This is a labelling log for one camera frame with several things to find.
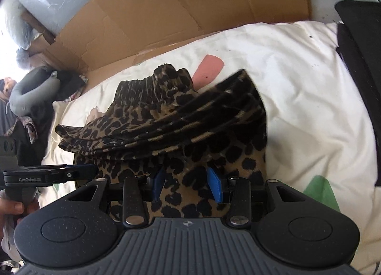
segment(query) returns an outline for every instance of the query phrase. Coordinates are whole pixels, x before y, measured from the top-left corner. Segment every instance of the travel pillow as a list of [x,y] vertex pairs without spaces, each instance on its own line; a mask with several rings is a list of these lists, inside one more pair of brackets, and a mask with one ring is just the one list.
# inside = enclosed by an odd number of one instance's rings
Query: travel pillow
[[18,117],[31,113],[33,106],[44,101],[52,101],[60,89],[57,72],[40,66],[30,71],[18,82],[9,98],[11,111]]

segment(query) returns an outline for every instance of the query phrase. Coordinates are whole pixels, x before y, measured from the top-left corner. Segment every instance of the green patch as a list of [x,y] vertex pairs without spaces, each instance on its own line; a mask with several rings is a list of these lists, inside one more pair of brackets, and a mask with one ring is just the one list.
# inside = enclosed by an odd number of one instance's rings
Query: green patch
[[321,175],[314,176],[303,193],[338,212],[340,211],[329,181]]

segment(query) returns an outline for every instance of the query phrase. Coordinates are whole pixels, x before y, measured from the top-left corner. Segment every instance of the pink printed shape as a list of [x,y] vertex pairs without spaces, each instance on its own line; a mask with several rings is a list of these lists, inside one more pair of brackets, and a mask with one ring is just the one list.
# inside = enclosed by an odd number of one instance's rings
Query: pink printed shape
[[193,74],[194,89],[199,90],[215,80],[223,67],[224,62],[220,58],[206,55]]

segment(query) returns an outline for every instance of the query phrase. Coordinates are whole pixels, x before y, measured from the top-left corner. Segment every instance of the bed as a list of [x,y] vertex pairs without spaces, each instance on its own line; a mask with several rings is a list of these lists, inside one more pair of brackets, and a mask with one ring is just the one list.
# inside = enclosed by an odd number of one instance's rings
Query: bed
[[[336,52],[336,32],[336,24],[317,21],[246,25],[127,68],[70,103],[53,104],[55,118],[42,164],[72,164],[74,155],[58,147],[55,126],[83,126],[96,106],[105,112],[121,80],[143,79],[163,63],[187,68],[191,76],[206,66],[217,74],[200,89],[204,91],[244,68],[267,112],[267,178],[279,179],[354,220],[361,243],[352,265],[362,274],[378,274],[381,189],[375,187],[375,135],[359,91]],[[73,189],[70,183],[60,185],[41,203]]]

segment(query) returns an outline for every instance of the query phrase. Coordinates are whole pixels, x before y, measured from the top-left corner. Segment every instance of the ridged gray surface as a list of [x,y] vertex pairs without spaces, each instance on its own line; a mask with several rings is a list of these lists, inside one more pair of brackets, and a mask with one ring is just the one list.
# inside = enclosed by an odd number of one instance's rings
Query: ridged gray surface
[[292,269],[273,261],[247,231],[229,229],[219,219],[157,218],[142,230],[130,230],[108,256],[72,270],[33,265],[18,275],[355,275],[347,265],[322,271]]

